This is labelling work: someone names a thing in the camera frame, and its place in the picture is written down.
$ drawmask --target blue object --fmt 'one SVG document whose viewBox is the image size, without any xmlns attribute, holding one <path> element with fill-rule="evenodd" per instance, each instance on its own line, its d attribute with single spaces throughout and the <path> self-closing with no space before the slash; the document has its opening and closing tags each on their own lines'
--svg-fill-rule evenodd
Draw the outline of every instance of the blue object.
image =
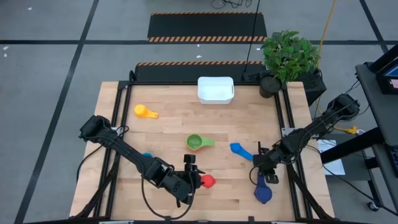
<svg viewBox="0 0 398 224">
<path fill-rule="evenodd" d="M 262 204 L 266 204 L 272 198 L 272 191 L 266 185 L 266 181 L 264 180 L 264 174 L 257 175 L 257 187 L 254 190 L 254 196 L 256 196 L 257 200 Z"/>
<path fill-rule="evenodd" d="M 149 152 L 144 152 L 144 153 L 142 153 L 142 155 L 144 155 L 144 156 L 149 156 L 149 157 L 154 157 L 151 153 L 149 153 Z"/>
<path fill-rule="evenodd" d="M 236 153 L 249 161 L 253 161 L 253 155 L 244 150 L 239 143 L 231 143 L 230 146 L 233 153 Z"/>
</svg>

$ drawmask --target black plant pot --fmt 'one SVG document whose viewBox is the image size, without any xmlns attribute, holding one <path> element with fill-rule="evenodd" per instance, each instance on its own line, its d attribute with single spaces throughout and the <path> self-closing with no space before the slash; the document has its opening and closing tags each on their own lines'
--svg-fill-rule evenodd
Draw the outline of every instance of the black plant pot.
<svg viewBox="0 0 398 224">
<path fill-rule="evenodd" d="M 264 98 L 274 96 L 281 88 L 280 80 L 270 74 L 265 74 L 260 79 L 260 95 Z"/>
</svg>

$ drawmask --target yellow cable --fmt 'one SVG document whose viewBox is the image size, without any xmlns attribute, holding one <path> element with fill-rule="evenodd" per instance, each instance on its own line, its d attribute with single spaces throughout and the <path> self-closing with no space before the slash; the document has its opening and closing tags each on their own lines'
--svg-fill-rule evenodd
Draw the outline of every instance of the yellow cable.
<svg viewBox="0 0 398 224">
<path fill-rule="evenodd" d="M 323 40 L 325 40 L 325 37 L 326 37 L 326 32 L 327 32 L 327 30 L 328 30 L 328 28 L 329 28 L 329 22 L 330 22 L 330 20 L 331 20 L 331 17 L 332 17 L 332 15 L 333 15 L 333 13 L 334 13 L 334 11 L 335 11 L 335 8 L 336 8 L 336 0 L 333 0 L 333 4 L 331 5 L 331 9 L 330 9 L 330 12 L 329 12 L 329 17 L 328 17 L 328 20 L 327 20 L 327 22 L 326 22 L 326 26 L 325 26 L 325 28 L 324 28 L 324 30 L 323 30 L 323 35 L 322 35 L 322 38 L 321 38 L 321 42 L 319 43 L 319 51 L 318 51 L 318 55 L 319 56 L 321 56 L 321 50 L 322 50 L 322 45 L 323 45 Z M 322 110 L 319 108 L 319 106 L 317 106 L 317 110 L 318 110 L 318 112 L 320 113 L 320 114 L 322 114 Z"/>
<path fill-rule="evenodd" d="M 330 9 L 330 12 L 329 12 L 329 17 L 328 17 L 328 20 L 326 22 L 325 28 L 323 30 L 321 41 L 319 43 L 319 51 L 318 51 L 318 55 L 319 56 L 321 56 L 321 50 L 322 50 L 323 41 L 325 40 L 326 32 L 328 31 L 329 23 L 330 23 L 331 17 L 333 16 L 335 8 L 336 8 L 336 0 L 333 0 L 333 4 L 331 5 L 331 9 Z M 320 60 L 318 59 L 318 61 L 317 61 L 317 67 L 318 68 L 320 67 L 319 61 Z M 320 114 L 322 114 L 322 110 L 319 108 L 319 106 L 317 106 L 317 110 L 318 110 L 318 112 Z M 351 133 L 355 134 L 354 132 L 356 132 L 356 130 L 358 129 L 356 126 L 353 126 L 353 128 L 339 128 L 339 127 L 334 127 L 334 128 L 337 129 L 337 130 L 340 130 L 340 131 L 345 131 L 345 132 L 350 133 L 350 134 Z"/>
</svg>

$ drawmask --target gray floor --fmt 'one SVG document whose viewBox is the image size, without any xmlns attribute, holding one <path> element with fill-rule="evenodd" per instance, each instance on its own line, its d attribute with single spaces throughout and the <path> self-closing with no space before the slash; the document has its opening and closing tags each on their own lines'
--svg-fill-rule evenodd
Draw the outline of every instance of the gray floor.
<svg viewBox="0 0 398 224">
<path fill-rule="evenodd" d="M 219 11 L 255 11 L 256 2 Z M 393 16 L 395 0 L 366 1 L 384 40 L 398 40 Z M 0 40 L 79 40 L 93 0 L 2 0 Z M 267 32 L 293 29 L 310 40 L 320 40 L 332 0 L 262 0 Z M 210 0 L 100 0 L 89 29 L 90 40 L 145 40 L 152 12 L 217 11 Z M 377 40 L 357 0 L 338 0 L 326 40 Z M 0 54 L 0 223 L 13 223 L 32 175 L 55 105 L 75 54 L 76 45 L 1 45 Z M 251 60 L 262 60 L 254 45 Z M 85 45 L 76 66 L 25 222 L 67 218 L 75 190 L 75 173 L 83 157 L 79 127 L 94 112 L 100 83 L 126 79 L 138 62 L 245 60 L 248 45 Z M 380 45 L 324 45 L 320 68 L 328 91 L 320 108 L 355 82 L 354 66 L 383 54 Z M 368 103 L 361 87 L 351 96 L 361 109 Z M 371 111 L 353 123 L 375 127 Z M 385 204 L 393 207 L 378 170 L 378 186 Z M 370 194 L 367 183 L 355 182 Z M 337 180 L 328 181 L 336 216 L 343 220 L 396 223 L 385 211 L 367 209 L 366 200 Z"/>
</svg>

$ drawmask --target robotic arm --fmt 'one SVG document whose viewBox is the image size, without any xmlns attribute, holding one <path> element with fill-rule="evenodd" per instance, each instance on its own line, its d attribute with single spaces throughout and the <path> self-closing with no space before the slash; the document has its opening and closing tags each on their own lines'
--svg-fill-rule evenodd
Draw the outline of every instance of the robotic arm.
<svg viewBox="0 0 398 224">
<path fill-rule="evenodd" d="M 179 202 L 190 204 L 195 190 L 201 186 L 203 172 L 197 169 L 195 156 L 184 155 L 185 170 L 175 171 L 174 166 L 162 159 L 144 156 L 133 147 L 118 137 L 116 131 L 111 129 L 109 120 L 102 116 L 92 116 L 80 128 L 79 138 L 84 141 L 100 143 L 102 146 L 110 147 L 136 165 L 142 178 L 157 188 L 164 188 L 172 194 Z"/>
<path fill-rule="evenodd" d="M 339 121 L 349 121 L 359 113 L 359 103 L 347 94 L 341 94 L 328 104 L 328 109 L 305 128 L 296 129 L 272 146 L 272 150 L 259 147 L 253 155 L 253 166 L 264 174 L 266 182 L 278 184 L 277 164 L 293 164 L 314 134 L 322 137 Z"/>
</svg>

